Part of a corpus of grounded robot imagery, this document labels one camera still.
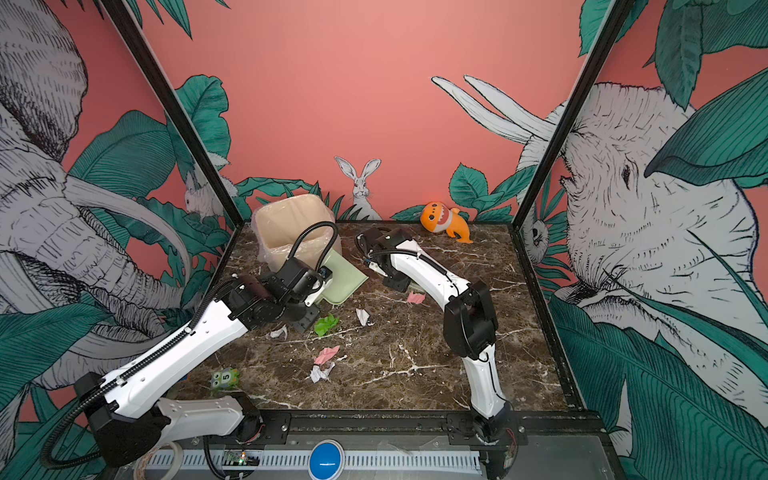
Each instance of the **orange plush toy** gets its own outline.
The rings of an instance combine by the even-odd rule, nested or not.
[[[422,225],[430,232],[448,232],[451,238],[458,234],[459,243],[472,243],[469,239],[469,225],[458,214],[458,208],[448,208],[440,202],[431,202],[422,212]]]

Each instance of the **plastic bag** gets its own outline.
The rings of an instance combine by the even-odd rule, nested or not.
[[[336,222],[333,212],[320,197],[312,194],[296,195],[257,210],[250,226],[259,240],[260,262],[267,262],[270,270],[276,272],[283,266],[296,238],[313,223]],[[333,235],[328,227],[314,230],[306,236],[296,252],[296,258],[312,268]],[[341,251],[341,239],[337,238],[333,249]]]

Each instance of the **brown marble surface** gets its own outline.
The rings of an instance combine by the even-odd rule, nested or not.
[[[272,324],[248,332],[210,356],[168,393],[172,399],[201,399],[211,395],[213,371],[240,371],[239,387],[262,408],[292,409],[464,409],[469,384],[462,361],[442,338],[442,311],[427,296],[424,303],[406,302],[408,293],[389,290],[381,278],[363,267],[353,235],[369,225],[339,225],[344,257],[369,279],[343,304],[322,302],[321,317],[333,313],[341,320],[319,338],[314,329],[288,338],[272,339]],[[472,226],[471,245],[446,234],[406,226],[430,256],[468,280],[484,280],[492,290],[498,316],[496,362],[504,394],[516,409],[566,410],[554,361],[538,325],[531,296],[505,225]],[[261,274],[258,242],[243,229],[226,265],[225,274]],[[355,308],[370,313],[360,326]],[[329,380],[309,378],[313,360],[324,347],[340,345]],[[218,392],[215,396],[226,395]]]

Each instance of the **white paper scrap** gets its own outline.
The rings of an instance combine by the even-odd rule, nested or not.
[[[277,329],[273,332],[270,332],[270,338],[277,338],[281,335],[285,334],[285,339],[288,339],[288,327],[283,325],[283,328]]]
[[[360,325],[362,326],[368,325],[368,318],[370,317],[370,314],[365,310],[361,310],[359,308],[355,308],[355,312],[357,312],[357,319],[360,320]]]
[[[312,382],[318,383],[320,380],[327,380],[328,375],[331,373],[331,370],[333,370],[333,367],[335,366],[335,363],[328,362],[328,368],[325,370],[321,370],[319,365],[312,367],[312,372],[310,372],[310,378],[312,379]]]

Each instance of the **light green dustpan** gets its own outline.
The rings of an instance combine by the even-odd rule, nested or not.
[[[334,249],[326,255],[323,265],[333,272],[333,281],[328,288],[323,290],[319,298],[326,299],[331,305],[340,305],[346,302],[350,295],[359,289],[368,276],[355,268],[346,258],[339,255]]]

